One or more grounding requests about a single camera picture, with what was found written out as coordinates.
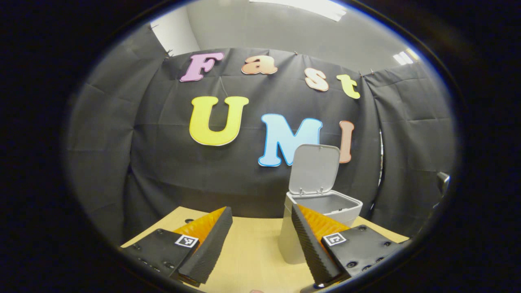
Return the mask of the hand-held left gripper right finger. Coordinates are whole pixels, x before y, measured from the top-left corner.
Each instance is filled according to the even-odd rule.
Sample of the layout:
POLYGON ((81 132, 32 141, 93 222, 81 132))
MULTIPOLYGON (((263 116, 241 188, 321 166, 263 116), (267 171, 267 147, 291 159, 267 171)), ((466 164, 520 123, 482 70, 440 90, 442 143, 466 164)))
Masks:
POLYGON ((405 245, 367 225, 348 227, 300 204, 291 209, 291 220, 316 285, 327 287, 353 278, 405 245))

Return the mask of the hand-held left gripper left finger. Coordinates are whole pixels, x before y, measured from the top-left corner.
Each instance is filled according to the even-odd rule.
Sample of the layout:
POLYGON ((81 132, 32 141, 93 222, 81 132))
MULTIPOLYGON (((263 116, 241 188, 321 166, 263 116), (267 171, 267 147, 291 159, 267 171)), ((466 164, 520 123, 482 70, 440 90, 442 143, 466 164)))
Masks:
POLYGON ((231 207, 222 207, 173 231, 158 228, 121 250, 164 278, 205 284, 223 249, 233 222, 231 207))

